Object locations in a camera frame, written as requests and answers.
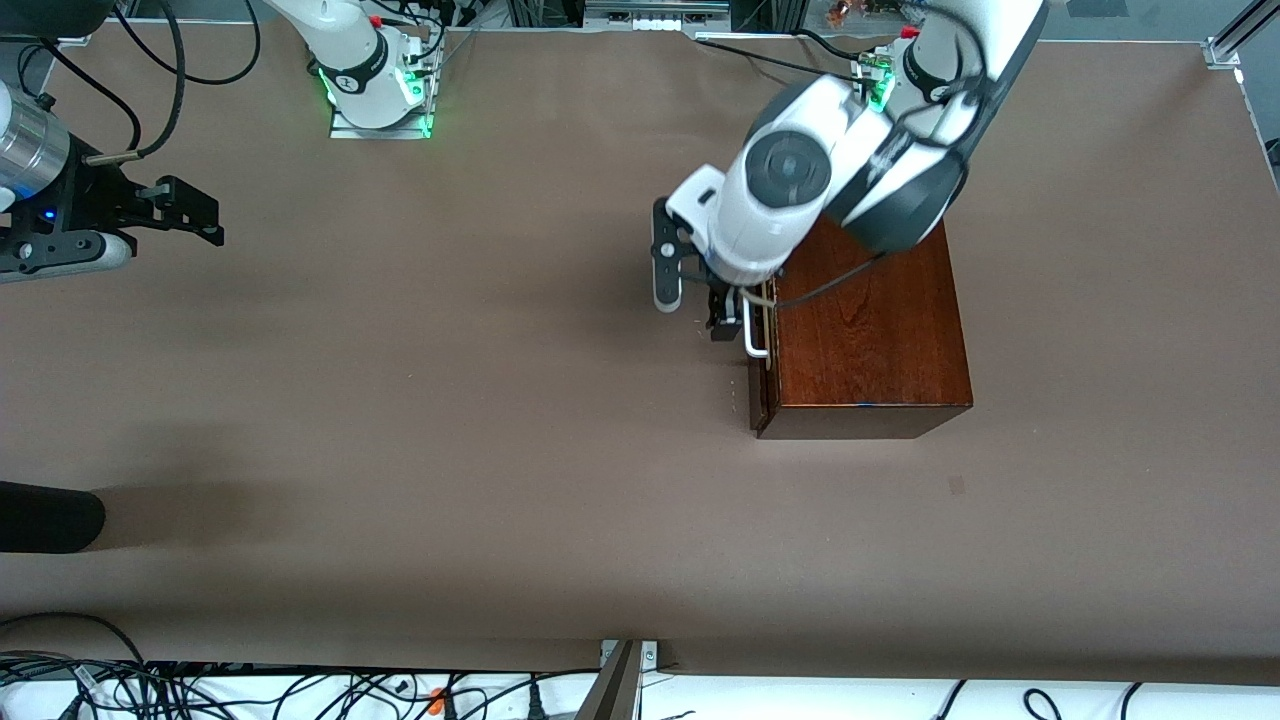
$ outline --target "metal handle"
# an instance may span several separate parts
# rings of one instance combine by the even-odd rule
[[[751,342],[751,304],[742,299],[742,346],[746,347],[746,354],[758,360],[764,360],[769,356],[769,348],[755,347]]]

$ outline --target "brown table surface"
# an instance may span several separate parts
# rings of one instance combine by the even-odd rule
[[[678,35],[485,33],[435,138],[329,141],[265,32],[129,167],[216,196],[225,249],[143,232],[124,270],[3,288],[5,478],[114,511],[99,552],[0,559],[3,612],[102,612],[157,659],[548,667],[640,635],[698,671],[1277,676],[1280,202],[1196,46],[1032,56],[947,215],[972,411],[758,442],[740,347],[652,306],[649,208],[774,81]],[[186,38],[196,73],[250,49]],[[172,78],[123,35],[74,58],[159,131]]]

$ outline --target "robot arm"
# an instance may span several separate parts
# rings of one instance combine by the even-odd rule
[[[129,261],[132,227],[179,229],[223,245],[218,201],[179,178],[152,187],[101,155],[35,100],[0,82],[0,283],[110,270]]]
[[[421,38],[375,27],[356,0],[265,1],[306,41],[329,101],[351,124],[384,128],[426,100]]]
[[[654,302],[680,306],[680,260],[710,287],[708,327],[731,340],[741,288],[772,278],[826,213],[876,254],[915,246],[960,192],[974,146],[1043,27],[1041,0],[934,0],[890,47],[883,111],[831,76],[783,90],[727,172],[703,165],[654,206]],[[678,231],[687,234],[685,242]]]

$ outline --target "cable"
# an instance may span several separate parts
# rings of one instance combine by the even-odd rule
[[[411,56],[408,59],[410,63],[416,63],[416,61],[421,60],[422,58],[428,58],[433,53],[435,53],[436,50],[440,49],[440,44],[444,42],[444,22],[440,20],[440,18],[435,18],[435,17],[431,17],[431,15],[419,15],[417,13],[415,13],[415,12],[412,12],[412,10],[408,9],[408,3],[401,3],[401,9],[399,10],[394,10],[389,5],[384,4],[381,0],[369,0],[369,1],[372,3],[374,5],[378,5],[379,8],[381,8],[384,10],[387,10],[388,13],[392,13],[393,15],[399,15],[402,18],[408,18],[408,19],[413,20],[413,24],[417,26],[417,27],[422,27],[422,22],[421,20],[429,20],[429,22],[435,23],[435,27],[438,28],[438,32],[435,33],[435,42],[431,44],[431,47],[429,50],[424,50],[424,51],[419,53],[417,55]]]
[[[526,687],[529,687],[532,683],[536,683],[536,682],[540,682],[540,680],[550,680],[552,678],[563,678],[564,675],[599,674],[599,671],[600,670],[596,669],[596,667],[588,667],[585,670],[561,670],[561,671],[557,671],[557,673],[544,673],[544,674],[539,675],[538,679],[530,679],[530,680],[525,680],[522,683],[516,683],[515,685],[511,685],[509,688],[507,688],[507,689],[504,689],[502,692],[494,693],[493,696],[490,696],[489,698],[486,698],[483,703],[480,703],[479,707],[472,707],[470,711],[467,711],[466,715],[462,715],[461,717],[458,717],[458,720],[467,720],[467,717],[471,717],[472,715],[475,715],[476,712],[480,712],[481,710],[484,710],[488,714],[489,712],[488,708],[489,708],[490,703],[497,702],[499,698],[506,697],[506,696],[508,696],[508,694],[511,694],[511,693],[513,693],[513,692],[516,692],[518,689],[526,688]]]
[[[947,693],[947,701],[942,705],[942,710],[933,716],[933,720],[947,720],[947,715],[951,714],[951,706],[956,702],[956,696],[960,694],[960,688],[964,687],[969,680],[960,680],[951,685],[951,692]]]
[[[744,58],[751,58],[754,60],[763,60],[765,63],[772,63],[783,68],[791,68],[792,70],[801,70],[806,73],[813,73],[815,76],[832,76],[837,77],[845,82],[851,82],[854,85],[873,85],[868,78],[855,78],[854,76],[844,76],[840,73],[828,73],[827,70],[820,70],[818,68],[810,68],[809,65],[800,65],[796,63],[788,63],[786,60],[780,60],[777,58],[769,58],[768,55],[760,55],[758,53],[751,53],[750,50],[740,50],[737,47],[730,47],[728,45],[721,45],[719,42],[712,42],[710,40],[696,40],[699,45],[713,47],[716,50],[723,50],[726,53],[732,53],[735,55],[741,55]]]
[[[31,61],[35,60],[36,55],[44,49],[44,45],[31,44],[18,51],[18,87],[31,97],[35,97],[37,94],[32,92],[31,88],[27,87],[27,68],[31,67]]]
[[[302,675],[297,680],[291,683],[285,688],[285,691],[279,697],[275,698],[218,701],[212,698],[209,693],[196,687],[196,683],[204,679],[207,671],[197,674],[195,678],[188,679],[188,678],[177,678],[175,675],[178,673],[178,669],[170,666],[165,667],[152,666],[140,670],[138,667],[131,665],[120,665],[109,661],[76,660],[69,656],[54,656],[50,653],[27,653],[27,652],[0,653],[0,657],[5,656],[10,659],[10,662],[9,664],[0,662],[0,671],[8,675],[13,675],[18,680],[33,680],[46,673],[70,671],[82,667],[105,669],[105,674],[99,671],[99,675],[95,676],[95,680],[100,682],[101,679],[105,678],[105,675],[111,675],[119,683],[115,688],[115,697],[113,698],[114,705],[93,700],[93,697],[88,694],[90,688],[84,688],[84,692],[81,693],[82,697],[79,698],[79,705],[88,705],[95,714],[99,710],[108,712],[133,712],[140,720],[148,720],[160,716],[173,717],[174,715],[178,715],[186,720],[187,717],[193,717],[193,714],[211,715],[214,717],[218,717],[219,720],[236,720],[236,717],[228,711],[228,708],[237,706],[253,706],[253,705],[257,706],[275,705],[275,708],[273,710],[273,719],[278,720],[280,712],[283,712],[283,706],[285,700],[298,693],[312,689],[333,678],[333,675],[316,675],[316,674]],[[384,687],[383,683],[387,682],[392,675],[367,675],[356,671],[351,673],[357,682],[355,682],[351,687],[346,688],[340,694],[338,694],[321,711],[321,714],[317,717],[323,717],[334,707],[339,708],[335,720],[349,717],[356,705],[365,698],[387,705],[396,712],[397,717],[402,720],[413,712],[416,703],[424,703],[422,711],[419,712],[417,715],[417,717],[422,717],[426,714],[426,711],[430,710],[431,705],[442,700],[442,697],[448,697],[452,700],[453,697],[458,697],[467,693],[479,693],[484,698],[485,702],[481,703],[479,708],[481,708],[484,714],[488,715],[488,702],[490,698],[484,689],[481,688],[453,689],[453,685],[457,683],[461,675],[453,675],[451,678],[449,685],[447,685],[444,692],[431,693],[429,696],[420,697],[416,691],[411,696],[403,696],[392,688]],[[145,682],[145,683],[155,683],[156,687],[160,689],[160,694],[157,696],[156,702],[148,702],[148,701],[138,702],[137,696],[134,696],[132,688],[128,684],[131,679],[136,679],[138,682]],[[416,687],[417,683],[416,676],[413,676],[413,683]],[[128,702],[123,702],[122,698],[119,697],[122,688],[129,696]],[[398,700],[402,702],[408,702],[410,706],[402,711],[401,707],[398,707],[396,703],[390,702],[384,697],[379,697],[376,693],[383,693],[389,698]],[[204,702],[192,702],[191,696],[197,696]]]
[[[835,45],[827,42],[826,37],[818,35],[817,32],[814,32],[814,31],[812,31],[809,28],[803,27],[800,29],[794,29],[794,31],[791,31],[791,35],[795,36],[795,37],[808,37],[808,38],[815,41],[818,45],[822,46],[823,50],[826,50],[827,53],[831,53],[832,55],[840,58],[841,60],[850,60],[850,61],[858,60],[858,54],[856,53],[845,53],[844,50],[841,50],[841,49],[836,47]]]
[[[759,295],[754,295],[751,292],[748,292],[748,291],[745,291],[742,288],[739,288],[739,293],[741,293],[742,297],[745,297],[748,300],[748,302],[751,302],[753,305],[759,305],[762,307],[773,307],[774,310],[785,310],[787,307],[795,307],[796,305],[803,305],[805,302],[809,302],[814,297],[818,297],[819,295],[822,295],[822,293],[824,293],[824,292],[835,288],[836,286],[838,286],[838,284],[849,281],[854,275],[858,275],[858,274],[860,274],[860,273],[870,269],[872,265],[874,265],[876,263],[881,261],[887,255],[888,255],[888,252],[877,252],[876,255],[872,255],[870,260],[867,260],[861,265],[858,265],[854,269],[849,270],[847,273],[844,273],[840,277],[829,279],[826,283],[823,283],[823,284],[820,284],[820,286],[810,290],[809,292],[801,295],[800,297],[796,297],[796,299],[792,299],[792,300],[768,300],[765,297],[760,297]]]
[[[547,710],[543,707],[543,691],[538,687],[538,675],[529,675],[529,714],[526,720],[547,720]]]
[[[86,85],[96,90],[102,97],[106,97],[108,100],[114,102],[116,108],[124,111],[125,117],[129,118],[129,126],[132,128],[132,135],[129,136],[129,146],[127,147],[127,150],[136,149],[138,146],[138,142],[142,142],[142,122],[138,120],[138,114],[133,111],[133,108],[129,108],[128,102],[120,100],[120,96],[108,90],[105,85],[93,79],[93,76],[82,70],[79,65],[68,60],[67,55],[63,55],[61,50],[59,50],[56,45],[54,45],[47,40],[41,40],[40,45],[45,50],[49,50],[49,54],[52,55],[59,63],[65,65],[67,69],[72,72],[72,74],[84,81]]]
[[[187,79],[189,82],[193,82],[196,85],[230,85],[243,78],[248,73],[251,73],[253,68],[257,65],[259,55],[262,54],[262,28],[257,23],[257,13],[253,12],[253,3],[251,3],[250,0],[244,0],[244,8],[248,10],[248,19],[253,24],[253,54],[250,56],[248,63],[239,72],[227,76],[224,78],[210,79],[188,74]],[[152,53],[151,49],[147,47],[147,44],[143,42],[141,37],[138,37],[138,33],[133,32],[133,26],[129,24],[129,20],[124,17],[124,13],[122,13],[119,8],[115,8],[113,10],[113,14],[115,14],[115,19],[120,20],[120,26],[124,27],[124,32],[129,35],[129,37],[133,40],[133,44],[137,45],[138,49],[147,55],[147,58],[151,58],[151,61],[169,70],[173,74],[178,74],[177,68],[160,59],[160,56]]]
[[[1037,712],[1034,707],[1032,707],[1033,697],[1039,697],[1046,703],[1048,703],[1048,708],[1053,711],[1052,719],[1044,717],[1043,715]],[[1062,720],[1062,714],[1057,711],[1057,703],[1053,702],[1053,698],[1048,697],[1048,693],[1046,693],[1039,688],[1032,688],[1023,693],[1023,707],[1027,710],[1027,714],[1034,717],[1036,720]]]
[[[936,140],[932,140],[931,137],[920,137],[914,132],[911,133],[913,136],[915,136],[916,142],[920,142],[931,147],[950,149],[956,145],[960,145],[977,129],[978,123],[975,120],[982,114],[982,110],[986,108],[989,100],[987,97],[987,92],[984,91],[984,86],[988,83],[988,78],[987,78],[987,54],[983,53],[982,50],[982,36],[978,35],[977,28],[974,28],[973,23],[970,23],[968,18],[947,8],[940,8],[937,5],[923,3],[919,0],[901,0],[899,5],[916,8],[918,10],[925,14],[933,13],[942,15],[943,18],[947,18],[948,20],[960,26],[960,29],[963,29],[965,35],[969,36],[969,40],[973,42],[973,46],[978,55],[978,72],[969,76],[955,77],[948,83],[948,90],[946,95],[943,95],[938,100],[943,100],[947,96],[956,95],[959,92],[965,92],[965,91],[972,92],[977,97],[975,104],[978,106],[977,111],[974,113],[974,122],[970,122],[969,127],[966,127],[965,131],[960,133],[960,137],[955,138],[951,142],[938,142]],[[901,115],[896,117],[890,114],[888,110],[886,109],[884,115],[893,122],[893,127],[891,128],[890,132],[892,133],[893,129],[901,127],[908,118],[932,110],[936,106],[937,104],[924,104],[920,105],[919,108],[913,108],[911,110],[908,110],[906,113],[902,113]]]
[[[142,653],[138,651],[138,646],[133,644],[133,641],[129,639],[129,635],[124,634],[124,630],[118,628],[110,620],[104,620],[97,615],[88,615],[84,612],[64,612],[64,611],[32,612],[31,615],[19,615],[17,618],[9,618],[8,620],[0,620],[0,629],[12,625],[19,625],[22,623],[28,623],[31,620],[55,620],[55,619],[83,620],[86,623],[93,623],[95,625],[101,625],[102,628],[106,628],[108,630],[110,630],[113,635],[116,637],[116,639],[124,643],[124,647],[128,648],[129,655],[132,655],[133,660],[138,662],[140,669],[142,665],[145,665],[145,661],[142,660]]]
[[[1124,692],[1124,700],[1120,701],[1120,720],[1129,720],[1129,701],[1133,700],[1133,693],[1138,692],[1140,687],[1142,683],[1134,683]]]
[[[165,20],[169,22],[169,35],[173,36],[173,64],[174,68],[174,86],[173,86],[173,104],[169,106],[169,119],[165,120],[164,129],[160,135],[142,150],[137,151],[138,158],[146,158],[156,150],[164,147],[165,142],[169,142],[169,137],[173,135],[174,128],[178,127],[178,115],[182,113],[182,97],[187,90],[187,50],[182,44],[182,29],[178,27],[178,18],[173,14],[173,6],[169,5],[169,0],[156,0],[156,5],[160,6],[160,12],[164,13]]]

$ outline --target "wire bundle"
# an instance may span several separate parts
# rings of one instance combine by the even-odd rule
[[[412,687],[402,683],[399,687],[390,688],[387,687],[387,683],[392,678],[403,676],[404,673],[370,673],[343,667],[337,669],[337,671],[305,673],[284,692],[271,698],[218,700],[198,687],[198,683],[207,679],[210,673],[216,670],[216,666],[207,666],[195,675],[186,676],[179,674],[182,664],[147,662],[137,644],[120,628],[95,615],[37,612],[0,621],[0,630],[15,624],[51,619],[79,620],[99,625],[115,635],[131,657],[127,661],[110,661],[81,660],[51,652],[0,652],[0,688],[22,682],[64,676],[68,673],[76,678],[76,698],[67,706],[59,720],[76,720],[84,707],[88,707],[95,720],[100,720],[100,712],[129,712],[138,720],[196,720],[197,715],[205,715],[214,720],[239,720],[230,712],[230,708],[244,706],[274,706],[271,720],[280,720],[284,705],[289,698],[342,675],[351,676],[349,685],[325,705],[315,715],[315,720],[348,720],[352,710],[365,701],[390,707],[396,712],[397,720],[422,720],[433,706],[442,702],[447,708],[445,717],[467,720],[479,714],[480,720],[486,720],[489,707],[516,691],[552,678],[598,671],[584,669],[545,673],[515,683],[490,696],[483,688],[458,688],[458,683],[467,676],[466,673],[453,673],[444,688],[422,694],[419,692],[417,676],[411,673],[408,676]],[[110,697],[104,700],[101,684],[113,680],[115,687],[111,688]],[[454,700],[468,694],[479,694],[480,700],[458,717],[453,706]]]
[[[67,69],[70,70],[76,77],[81,78],[86,85],[88,85],[100,95],[110,100],[111,104],[119,108],[120,111],[123,111],[124,115],[129,119],[131,136],[129,136],[129,143],[125,146],[124,151],[87,159],[90,164],[109,164],[109,163],[123,163],[127,160],[138,160],[141,158],[146,158],[147,155],[156,152],[157,150],[164,147],[164,145],[173,136],[174,129],[178,127],[178,118],[182,114],[182,102],[183,97],[186,96],[186,87],[188,81],[198,85],[230,85],[248,76],[248,73],[252,72],[253,68],[257,65],[259,56],[261,55],[262,51],[262,31],[259,27],[257,14],[253,12],[253,4],[250,0],[244,0],[244,6],[248,9],[250,20],[253,24],[253,53],[250,56],[248,63],[246,63],[241,70],[224,78],[204,78],[187,74],[187,53],[186,53],[186,46],[183,45],[182,41],[182,28],[178,26],[178,18],[173,12],[169,0],[156,0],[156,5],[164,14],[165,22],[169,26],[169,33],[173,37],[173,49],[174,49],[173,65],[164,61],[159,55],[156,55],[151,50],[151,47],[146,45],[146,42],[142,41],[141,37],[138,37],[138,35],[133,31],[133,27],[129,24],[129,20],[124,17],[123,13],[120,13],[118,8],[113,10],[115,18],[120,22],[120,26],[124,28],[124,32],[129,35],[129,38],[133,40],[133,42],[147,55],[147,58],[150,58],[154,63],[156,63],[165,70],[173,73],[174,76],[174,90],[173,90],[173,100],[169,105],[169,117],[165,120],[164,128],[160,131],[160,135],[157,135],[156,138],[151,141],[151,143],[148,143],[146,147],[141,149],[138,147],[138,145],[142,142],[142,123],[138,120],[138,115],[133,110],[133,108],[131,108],[128,102],[120,99],[119,95],[111,92],[106,86],[99,82],[96,78],[93,78],[90,73],[87,73],[74,61],[63,55],[63,53],[58,49],[58,45],[54,44],[51,40],[41,38],[38,45],[37,44],[28,45],[27,47],[23,47],[22,51],[18,54],[18,85],[22,88],[22,91],[26,92],[27,95],[32,97],[36,96],[36,94],[27,86],[27,68],[31,65],[32,60],[36,58],[40,50],[44,49],[47,50],[49,54],[54,56],[54,59],[65,65]]]

